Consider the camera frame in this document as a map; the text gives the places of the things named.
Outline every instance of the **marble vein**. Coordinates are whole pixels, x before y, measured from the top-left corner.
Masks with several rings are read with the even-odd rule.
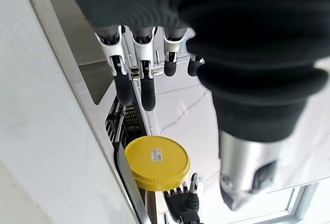
[[[198,104],[199,102],[200,102],[200,100],[202,100],[203,99],[203,97],[206,95],[206,93],[208,92],[208,90],[206,90],[204,93],[203,93],[203,95],[201,96],[201,97],[199,97],[195,102],[193,102],[191,105],[189,105],[182,113],[181,113],[181,115],[175,120],[175,121],[173,121],[173,122],[170,122],[169,124],[167,124],[165,127],[163,127],[162,129],[161,129],[161,131],[160,131],[160,135],[165,131],[165,130],[167,130],[168,128],[170,128],[170,127],[173,127],[173,126],[175,126],[177,123],[178,123],[178,121],[180,121],[180,119],[185,115],[185,113],[187,112],[187,111],[189,111],[191,108],[193,108],[196,104]]]

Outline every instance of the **robot finger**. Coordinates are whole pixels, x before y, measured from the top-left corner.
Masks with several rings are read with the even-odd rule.
[[[184,183],[182,184],[182,186],[183,186],[183,189],[184,189],[184,193],[188,193],[189,190],[188,190],[188,187],[187,187],[187,183],[184,182]]]

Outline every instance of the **metal bracket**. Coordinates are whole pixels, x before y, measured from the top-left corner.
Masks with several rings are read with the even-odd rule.
[[[178,41],[170,41],[166,38],[164,35],[164,54],[165,54],[165,61],[169,62],[169,52],[176,53],[174,62],[176,62],[177,56],[180,52],[182,42],[184,40],[184,37],[182,37]]]
[[[155,38],[155,28],[152,30],[152,37],[151,40],[148,43],[139,43],[137,42],[134,37],[133,33],[131,33],[133,44],[134,44],[134,50],[135,50],[135,57],[138,63],[138,67],[140,70],[140,77],[144,78],[143,70],[142,70],[142,63],[141,61],[147,60],[150,63],[149,66],[149,78],[154,78],[153,73],[153,66],[154,66],[154,38]]]
[[[113,45],[104,44],[100,37],[95,33],[95,36],[102,47],[103,53],[106,57],[107,63],[111,67],[111,73],[113,76],[117,76],[117,71],[115,70],[114,63],[112,56],[119,56],[120,57],[120,64],[121,64],[121,72],[123,75],[127,74],[126,65],[125,65],[125,56],[124,56],[124,49],[122,44],[122,27],[118,26],[118,33],[119,33],[119,41]]]

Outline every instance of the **window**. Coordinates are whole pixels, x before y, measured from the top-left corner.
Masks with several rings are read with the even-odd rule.
[[[230,211],[225,203],[201,206],[199,216],[204,224],[330,223],[329,187],[330,179],[326,179],[320,183],[273,191],[257,196],[237,212]],[[175,224],[169,213],[162,214],[158,220],[158,224]]]

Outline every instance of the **black fingertip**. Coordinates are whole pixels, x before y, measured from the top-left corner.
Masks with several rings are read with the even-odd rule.
[[[164,191],[163,194],[164,194],[164,197],[165,197],[165,198],[166,198],[166,197],[170,197],[170,195],[169,195],[169,193],[168,193],[167,191]]]
[[[146,111],[152,111],[156,105],[154,79],[141,79],[141,102]]]
[[[171,77],[175,74],[175,72],[176,72],[176,62],[165,61],[165,63],[164,63],[164,74],[167,77]]]
[[[197,76],[197,69],[199,68],[199,62],[197,61],[189,61],[188,63],[188,74],[191,77]]]
[[[122,75],[118,72],[114,78],[115,89],[117,91],[117,98],[124,106],[132,105],[133,102],[133,89],[128,74]]]

